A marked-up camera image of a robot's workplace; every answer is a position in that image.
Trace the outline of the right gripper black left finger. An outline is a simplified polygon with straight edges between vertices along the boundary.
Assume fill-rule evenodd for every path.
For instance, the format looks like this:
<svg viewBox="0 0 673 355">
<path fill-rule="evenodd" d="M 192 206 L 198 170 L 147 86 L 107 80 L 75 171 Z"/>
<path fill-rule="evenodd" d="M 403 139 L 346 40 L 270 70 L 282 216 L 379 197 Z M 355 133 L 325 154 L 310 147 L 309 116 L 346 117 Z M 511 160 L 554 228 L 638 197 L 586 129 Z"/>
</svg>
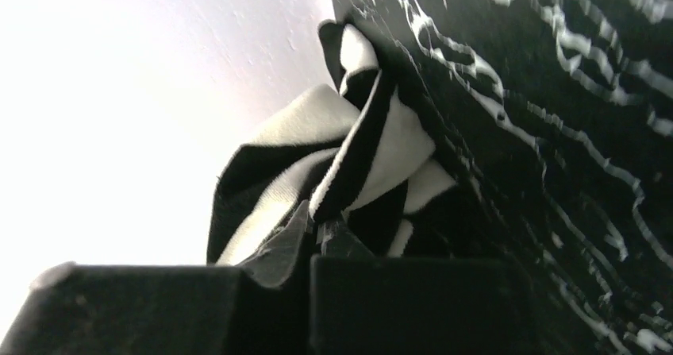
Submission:
<svg viewBox="0 0 673 355">
<path fill-rule="evenodd" d="M 237 266 L 83 265 L 41 273 L 4 354 L 304 354 L 307 203 Z"/>
</svg>

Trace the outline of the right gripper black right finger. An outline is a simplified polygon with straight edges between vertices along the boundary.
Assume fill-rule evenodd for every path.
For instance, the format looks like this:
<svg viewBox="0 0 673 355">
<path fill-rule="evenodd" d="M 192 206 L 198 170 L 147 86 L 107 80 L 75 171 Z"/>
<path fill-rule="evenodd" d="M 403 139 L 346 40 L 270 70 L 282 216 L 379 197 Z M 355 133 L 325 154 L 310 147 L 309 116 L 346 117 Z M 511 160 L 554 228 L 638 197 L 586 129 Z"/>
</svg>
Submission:
<svg viewBox="0 0 673 355">
<path fill-rule="evenodd" d="M 316 354 L 539 354 L 529 286 L 499 260 L 375 257 L 342 221 L 310 262 Z"/>
</svg>

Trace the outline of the black white striped pillowcase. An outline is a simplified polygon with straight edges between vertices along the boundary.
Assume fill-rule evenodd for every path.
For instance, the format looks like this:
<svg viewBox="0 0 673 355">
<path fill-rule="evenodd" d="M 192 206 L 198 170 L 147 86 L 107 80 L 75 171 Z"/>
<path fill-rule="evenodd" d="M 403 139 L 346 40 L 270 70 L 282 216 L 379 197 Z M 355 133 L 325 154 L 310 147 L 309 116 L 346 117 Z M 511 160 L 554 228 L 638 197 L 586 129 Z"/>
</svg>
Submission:
<svg viewBox="0 0 673 355">
<path fill-rule="evenodd" d="M 343 218 L 385 257 L 445 257 L 456 182 L 417 111 L 400 99 L 371 42 L 347 22 L 318 29 L 332 85 L 304 91 L 229 159 L 213 196 L 208 264 L 236 265 L 301 203 L 317 224 Z"/>
</svg>

